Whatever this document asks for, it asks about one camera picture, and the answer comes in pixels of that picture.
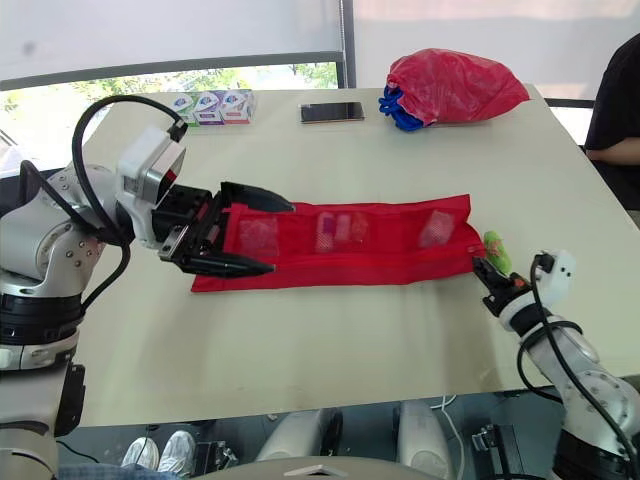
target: blue jeans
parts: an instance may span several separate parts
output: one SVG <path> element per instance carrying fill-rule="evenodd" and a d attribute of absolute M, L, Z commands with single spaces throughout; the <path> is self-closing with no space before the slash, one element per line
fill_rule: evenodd
<path fill-rule="evenodd" d="M 107 465 L 88 463 L 63 465 L 58 471 L 58 480 L 175 480 L 175 473 L 154 472 L 140 465 Z"/>

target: black shirt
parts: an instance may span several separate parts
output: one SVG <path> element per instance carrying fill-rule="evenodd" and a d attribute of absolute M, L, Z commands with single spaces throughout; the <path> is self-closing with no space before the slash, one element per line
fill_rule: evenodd
<path fill-rule="evenodd" d="M 640 137 L 640 34 L 616 51 L 604 72 L 585 148 L 603 150 L 627 137 Z M 626 209 L 640 210 L 640 166 L 594 165 Z"/>

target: zipper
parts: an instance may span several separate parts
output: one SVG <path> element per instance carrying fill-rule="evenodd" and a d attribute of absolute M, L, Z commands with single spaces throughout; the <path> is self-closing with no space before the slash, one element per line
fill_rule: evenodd
<path fill-rule="evenodd" d="M 366 253 L 339 253 L 339 254 L 317 254 L 314 258 L 302 258 L 300 260 L 284 260 L 276 263 L 276 268 L 303 268 L 303 267 L 327 267 L 327 266 L 349 266 L 349 267 L 405 267 L 407 263 L 422 263 L 429 260 L 445 260 L 448 258 L 472 257 L 475 254 L 484 253 L 482 242 L 475 242 L 471 245 L 450 246 L 446 250 L 425 249 L 409 254 L 384 254 L 376 258 L 376 254 Z M 388 255 L 395 255 L 398 258 L 385 258 Z M 273 263 L 268 258 L 261 261 Z"/>

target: green object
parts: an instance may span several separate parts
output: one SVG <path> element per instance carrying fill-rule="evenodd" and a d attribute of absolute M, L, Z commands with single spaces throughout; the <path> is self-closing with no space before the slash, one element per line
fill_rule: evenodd
<path fill-rule="evenodd" d="M 484 234 L 484 248 L 487 251 L 489 260 L 500 273 L 509 275 L 511 273 L 511 259 L 502 244 L 502 239 L 493 230 Z"/>

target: cable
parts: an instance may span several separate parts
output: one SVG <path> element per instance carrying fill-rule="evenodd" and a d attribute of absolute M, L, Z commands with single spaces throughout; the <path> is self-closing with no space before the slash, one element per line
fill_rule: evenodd
<path fill-rule="evenodd" d="M 635 455 L 633 453 L 633 446 L 631 445 L 631 442 L 629 441 L 625 433 L 620 428 L 620 425 L 618 425 L 616 421 L 613 418 L 611 418 L 611 415 L 609 415 L 609 413 L 604 409 L 604 407 L 600 405 L 600 402 L 598 402 L 593 397 L 591 392 L 589 392 L 589 390 L 587 390 L 587 388 L 582 384 L 582 382 L 580 382 L 580 379 L 576 376 L 575 372 L 571 370 L 571 367 L 567 363 L 567 360 L 564 358 L 564 355 L 562 355 L 562 352 L 560 351 L 560 347 L 558 346 L 558 343 L 555 337 L 553 336 L 553 329 L 549 324 L 549 321 L 547 320 L 546 314 L 544 313 L 544 307 L 542 306 L 542 301 L 540 300 L 540 293 L 538 292 L 538 281 L 536 279 L 536 271 L 540 266 L 541 258 L 542 258 L 542 255 L 540 254 L 534 257 L 533 262 L 531 263 L 531 269 L 529 271 L 529 278 L 531 281 L 531 290 L 533 291 L 533 298 L 535 300 L 535 305 L 538 310 L 538 314 L 540 315 L 540 321 L 542 322 L 542 326 L 544 328 L 545 334 L 549 339 L 549 343 L 551 344 L 553 353 L 558 359 L 560 366 L 569 377 L 569 380 L 573 382 L 573 384 L 578 389 L 578 391 L 591 404 L 591 406 L 593 406 L 593 408 L 600 414 L 600 416 L 604 419 L 604 421 L 607 422 L 607 424 L 609 424 L 611 429 L 614 431 L 614 433 L 618 437 L 618 441 L 623 445 L 624 449 L 627 452 L 627 455 L 629 456 L 630 477 L 633 480 L 640 480 L 640 477 L 638 476 L 638 465 L 636 463 Z"/>
<path fill-rule="evenodd" d="M 569 322 L 567 320 L 560 320 L 557 322 L 553 322 L 550 324 L 552 328 L 573 328 L 574 330 L 580 332 L 582 335 L 582 329 L 577 323 Z M 520 380 L 525 384 L 527 389 L 529 389 L 532 393 L 536 395 L 546 398 L 547 400 L 551 400 L 553 402 L 562 403 L 562 399 L 556 395 L 551 393 L 547 393 L 539 387 L 535 387 L 527 378 L 524 373 L 524 369 L 522 367 L 522 358 L 524 357 L 524 352 L 527 351 L 533 344 L 537 343 L 542 337 L 546 336 L 545 330 L 540 329 L 533 332 L 529 335 L 523 342 L 520 344 L 520 348 L 518 349 L 518 355 L 516 357 L 516 368 L 518 369 L 518 375 L 520 376 Z"/>
<path fill-rule="evenodd" d="M 137 464 L 138 461 L 140 461 L 140 457 L 142 456 L 142 452 L 144 452 L 144 449 L 147 446 L 147 442 L 149 441 L 149 434 L 150 433 L 151 433 L 151 427 L 149 425 L 147 425 L 147 428 L 145 429 L 145 432 L 144 432 L 144 443 L 142 444 L 142 448 L 140 449 L 140 453 L 138 453 L 138 458 L 136 458 L 136 461 L 133 462 L 133 463 Z"/>
<path fill-rule="evenodd" d="M 97 229 L 84 219 L 82 215 L 76 212 L 73 207 L 56 191 L 56 189 L 42 176 L 36 166 L 29 160 L 23 160 L 20 163 L 20 177 L 18 186 L 18 205 L 23 206 L 27 203 L 27 178 L 31 175 L 38 182 L 38 185 L 56 202 L 67 215 L 77 223 L 80 228 L 89 233 L 95 232 Z"/>
<path fill-rule="evenodd" d="M 445 406 L 445 407 L 448 407 L 449 405 L 451 405 L 451 404 L 453 403 L 453 401 L 454 401 L 456 398 L 458 398 L 458 395 L 453 395 L 449 400 L 447 400 L 447 401 L 444 403 L 444 406 Z M 437 405 L 431 405 L 431 406 L 429 406 L 429 408 L 430 408 L 431 410 L 440 410 L 440 409 L 442 408 L 442 403 L 439 403 L 439 404 L 437 404 Z"/>
<path fill-rule="evenodd" d="M 503 478 L 507 480 L 547 480 L 546 478 L 538 477 L 536 475 L 528 475 L 526 473 L 496 473 L 494 475 L 482 477 L 480 480 L 502 480 Z"/>
<path fill-rule="evenodd" d="M 115 244 L 120 247 L 122 250 L 122 255 L 120 257 L 120 263 L 115 268 L 115 270 L 109 275 L 100 285 L 98 285 L 93 292 L 85 299 L 82 304 L 83 311 L 95 301 L 98 296 L 104 292 L 116 279 L 124 273 L 129 264 L 129 260 L 131 259 L 131 248 L 129 247 L 129 242 L 124 237 L 123 233 L 120 231 L 118 226 L 111 220 L 111 217 L 106 212 L 106 210 L 100 204 L 100 200 L 96 196 L 93 187 L 91 186 L 91 182 L 89 181 L 89 176 L 87 175 L 87 171 L 84 166 L 84 160 L 82 158 L 82 138 L 84 136 L 84 132 L 89 124 L 89 121 L 93 118 L 93 116 L 99 112 L 102 108 L 107 105 L 111 105 L 112 103 L 118 102 L 134 102 L 134 103 L 142 103 L 144 105 L 149 105 L 151 107 L 157 108 L 158 110 L 166 113 L 174 120 L 175 123 L 182 122 L 180 115 L 171 110 L 169 107 L 156 102 L 155 100 L 151 100 L 150 98 L 140 97 L 137 95 L 113 95 L 111 97 L 103 98 L 102 100 L 98 100 L 93 105 L 89 106 L 82 116 L 78 123 L 76 124 L 76 128 L 73 132 L 73 139 L 71 140 L 71 155 L 73 159 L 73 167 L 76 171 L 76 175 L 78 177 L 78 183 L 80 184 L 80 188 L 85 194 L 87 201 L 93 208 L 93 211 L 100 219 L 104 228 L 111 234 L 112 240 L 115 241 Z"/>
<path fill-rule="evenodd" d="M 464 475 L 464 467 L 465 467 L 465 465 L 464 465 L 464 463 L 465 463 L 464 443 L 462 443 L 462 438 L 460 438 L 460 434 L 458 433 L 458 430 L 456 429 L 456 426 L 453 424 L 453 420 L 451 420 L 451 417 L 449 416 L 449 414 L 445 410 L 446 403 L 447 403 L 446 400 L 447 400 L 447 396 L 443 395 L 442 396 L 442 403 L 440 404 L 440 411 L 442 412 L 442 414 L 445 416 L 445 418 L 449 422 L 449 426 L 451 427 L 451 430 L 453 430 L 453 434 L 456 436 L 456 439 L 458 440 L 458 445 L 460 445 L 460 464 L 458 465 L 458 474 L 456 475 L 456 479 L 457 480 L 462 480 L 462 477 Z"/>
<path fill-rule="evenodd" d="M 69 445 L 64 443 L 62 440 L 56 440 L 56 443 L 59 444 L 59 445 L 62 445 L 64 448 L 69 450 L 71 453 L 74 453 L 74 454 L 78 455 L 79 457 L 88 458 L 89 460 L 91 460 L 91 461 L 93 461 L 95 463 L 100 463 L 100 460 L 98 460 L 96 457 L 92 457 L 91 455 L 87 455 L 86 453 L 80 453 L 79 451 L 74 450 Z"/>
<path fill-rule="evenodd" d="M 525 352 L 524 346 L 520 345 L 520 348 L 518 349 L 518 356 L 516 357 L 516 368 L 518 370 L 518 375 L 520 376 L 520 380 L 522 380 L 522 383 L 524 383 L 525 387 L 527 387 L 527 390 L 529 390 L 531 393 L 535 393 L 536 395 L 542 398 L 546 398 L 547 400 L 551 400 L 557 403 L 562 403 L 562 399 L 560 397 L 553 395 L 551 393 L 547 393 L 541 388 L 535 387 L 529 381 L 529 379 L 524 373 L 524 369 L 522 368 L 522 357 L 524 357 L 524 352 Z"/>

